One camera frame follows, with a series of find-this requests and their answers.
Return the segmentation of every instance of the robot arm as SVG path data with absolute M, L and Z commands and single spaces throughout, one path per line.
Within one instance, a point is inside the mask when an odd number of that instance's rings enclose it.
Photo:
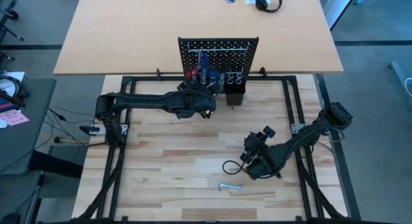
M 210 118 L 216 110 L 216 101 L 212 93 L 201 84 L 181 83 L 177 91 L 164 95 L 130 95 L 128 93 L 108 93 L 97 99 L 95 117 L 103 121 L 106 128 L 106 142 L 109 145 L 121 145 L 125 138 L 116 121 L 116 117 L 127 108 L 162 109 L 174 113 L 177 118 L 190 118 L 199 113 L 203 118 Z
M 302 146 L 314 145 L 319 135 L 331 129 L 343 131 L 352 120 L 352 116 L 340 103 L 332 103 L 319 112 L 318 117 L 309 126 L 299 130 L 293 138 L 283 144 L 267 146 L 265 141 L 272 138 L 275 132 L 266 127 L 258 134 L 251 133 L 244 144 L 244 153 L 240 159 L 249 164 L 245 171 L 253 179 L 280 177 L 280 170 L 292 153 Z

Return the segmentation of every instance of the pink sticky note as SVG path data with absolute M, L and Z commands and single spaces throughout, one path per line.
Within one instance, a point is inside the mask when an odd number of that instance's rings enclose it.
M 0 118 L 10 126 L 29 121 L 22 113 L 14 109 L 0 113 Z

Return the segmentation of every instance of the black metal frame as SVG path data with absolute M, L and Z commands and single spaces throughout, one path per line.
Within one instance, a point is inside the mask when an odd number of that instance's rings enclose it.
M 268 76 L 266 74 L 266 71 L 264 68 L 261 69 L 260 72 L 262 75 L 258 76 L 249 76 L 248 80 L 278 80 L 282 82 L 283 89 L 284 89 L 284 94 L 285 94 L 285 102 L 286 102 L 286 108 L 288 112 L 288 118 L 289 118 L 289 123 L 291 125 L 291 132 L 292 132 L 292 124 L 295 123 L 294 120 L 294 112 L 293 112 L 293 107 L 292 107 L 292 101 L 290 98 L 290 93 L 289 93 L 289 84 L 293 88 L 293 93 L 295 97 L 295 103 L 296 103 L 296 109 L 297 109 L 297 114 L 299 117 L 299 123 L 304 124 L 304 114 L 303 114 L 303 109 L 302 109 L 302 103 L 299 95 L 299 89 L 297 87 L 297 80 L 295 76 Z M 138 81 L 158 81 L 158 80 L 171 80 L 171 81 L 182 81 L 184 79 L 184 76 L 165 76 L 165 75 L 160 75 L 160 72 L 157 72 L 157 76 L 140 76 L 140 77 L 132 77 L 132 76 L 125 76 L 122 79 L 122 85 L 120 88 L 121 92 L 126 92 L 126 87 L 128 84 L 131 85 L 129 92 L 134 93 L 135 88 L 136 88 L 136 83 Z M 130 124 L 130 114 L 131 114 L 131 109 L 126 110 L 126 116 L 123 122 L 120 121 L 120 115 L 118 116 L 118 123 L 125 123 L 127 125 Z M 306 161 L 308 165 L 308 171 L 306 170 L 303 159 L 301 156 L 301 153 L 299 151 L 295 152 L 295 157 L 296 157 L 296 164 L 297 164 L 297 170 L 298 170 L 298 177 L 299 177 L 299 182 L 301 186 L 301 193 L 302 193 L 302 199 L 303 199 L 303 206 L 305 210 L 305 215 L 306 219 L 312 218 L 312 211 L 310 208 L 310 202 L 309 202 L 309 195 L 307 191 L 307 186 L 306 182 L 308 182 L 308 185 L 314 190 L 315 194 L 315 204 L 316 204 L 316 209 L 317 209 L 317 217 L 318 218 L 324 218 L 324 212 L 323 212 L 323 205 L 325 208 L 328 210 L 328 206 L 330 205 L 327 201 L 327 199 L 323 196 L 322 192 L 320 191 L 319 188 L 317 188 L 317 179 L 316 179 L 316 173 L 315 173 L 315 166 L 314 166 L 314 161 L 312 158 L 312 155 L 310 154 L 310 150 L 308 147 L 305 149 L 305 153 L 307 155 Z M 118 160 L 120 160 L 120 164 L 123 165 L 124 162 L 124 156 L 125 156 L 125 151 L 126 151 L 126 144 L 120 146 L 120 152 L 119 152 L 119 157 Z M 113 163 L 113 157 L 115 153 L 115 148 L 110 147 L 109 148 L 109 153 L 108 153 L 108 158 L 106 162 L 106 168 L 104 171 L 104 178 L 103 178 L 103 185 L 108 181 L 110 171 L 111 171 L 111 165 Z M 118 193 L 120 189 L 120 180 L 121 180 L 121 173 L 117 176 L 115 180 L 115 185 L 113 187 L 113 195 L 111 199 L 111 205 L 109 209 L 109 217 L 111 219 L 114 219 L 115 217 L 115 211 L 117 207 L 117 198 L 118 198 Z M 97 209 L 97 219 L 101 219 L 103 215 L 103 210 L 104 210 L 104 200 L 102 203 L 99 204 L 98 209 Z M 202 221 L 127 221 L 127 217 L 125 217 L 125 221 L 121 221 L 122 223 L 203 223 Z M 246 221 L 247 223 L 269 223 L 267 221 Z M 300 223 L 301 222 L 301 217 L 297 217 L 296 220 L 294 221 L 271 221 L 270 223 Z M 220 221 L 220 223 L 239 223 L 239 222 L 227 222 L 227 221 Z

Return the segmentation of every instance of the table leg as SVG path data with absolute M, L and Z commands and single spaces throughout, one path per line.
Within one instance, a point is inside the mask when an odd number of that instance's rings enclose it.
M 83 171 L 83 166 L 61 160 L 54 156 L 34 151 L 30 163 L 29 170 L 43 170 L 51 173 L 58 173 L 72 178 L 80 178 Z

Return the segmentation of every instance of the light wood surface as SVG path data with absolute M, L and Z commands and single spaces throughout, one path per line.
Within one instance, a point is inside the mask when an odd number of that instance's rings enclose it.
M 107 76 L 102 93 L 118 91 L 121 78 Z M 314 79 L 311 75 L 298 75 L 297 79 L 304 115 L 311 122 L 320 110 Z M 178 83 L 138 82 L 136 91 L 162 94 L 175 90 Z M 226 106 L 221 96 L 210 120 L 200 115 L 178 120 L 164 111 L 134 109 L 131 122 L 116 219 L 293 220 L 304 216 L 294 156 L 281 171 L 282 179 L 252 181 L 243 172 L 229 176 L 221 169 L 226 160 L 240 162 L 240 149 L 249 131 L 272 127 L 276 135 L 268 144 L 286 142 L 291 137 L 280 82 L 247 82 L 243 105 L 234 109 Z M 101 141 L 103 137 L 91 139 L 91 143 Z M 321 142 L 329 145 L 325 137 Z M 104 145 L 89 148 L 73 217 L 80 215 L 100 190 L 107 153 Z M 322 191 L 345 215 L 331 152 L 317 145 L 313 157 Z M 229 163 L 227 168 L 236 170 Z M 216 182 L 244 185 L 245 191 L 219 191 Z M 312 192 L 310 198 L 315 213 Z
M 274 14 L 245 0 L 80 0 L 54 73 L 182 72 L 178 37 L 259 37 L 252 72 L 343 70 L 319 0 Z

